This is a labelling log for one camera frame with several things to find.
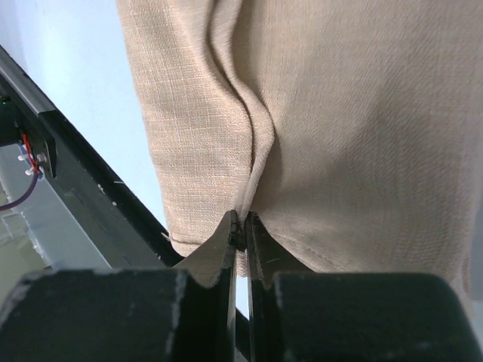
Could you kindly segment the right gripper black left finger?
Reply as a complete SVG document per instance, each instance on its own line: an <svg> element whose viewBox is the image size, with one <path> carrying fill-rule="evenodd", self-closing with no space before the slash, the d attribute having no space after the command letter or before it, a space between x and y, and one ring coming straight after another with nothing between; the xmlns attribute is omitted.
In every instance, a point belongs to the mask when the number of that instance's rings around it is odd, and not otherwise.
<svg viewBox="0 0 483 362"><path fill-rule="evenodd" d="M1 309L3 361L231 361L238 220L171 268L25 275Z"/></svg>

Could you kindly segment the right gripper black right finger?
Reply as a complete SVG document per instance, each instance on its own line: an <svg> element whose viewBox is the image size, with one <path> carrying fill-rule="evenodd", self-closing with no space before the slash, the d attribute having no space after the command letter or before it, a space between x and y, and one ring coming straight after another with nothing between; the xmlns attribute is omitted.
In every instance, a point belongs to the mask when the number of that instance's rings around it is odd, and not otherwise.
<svg viewBox="0 0 483 362"><path fill-rule="evenodd" d="M254 361L473 361L475 334L441 278L317 273L246 221Z"/></svg>

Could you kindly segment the beige cloth napkin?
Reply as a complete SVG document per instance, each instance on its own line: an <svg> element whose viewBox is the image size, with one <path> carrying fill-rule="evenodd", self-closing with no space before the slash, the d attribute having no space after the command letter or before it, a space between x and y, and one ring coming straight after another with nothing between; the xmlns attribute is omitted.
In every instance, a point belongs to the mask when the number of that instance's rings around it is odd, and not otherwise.
<svg viewBox="0 0 483 362"><path fill-rule="evenodd" d="M317 272L470 294L480 1L119 1L171 243L257 213Z"/></svg>

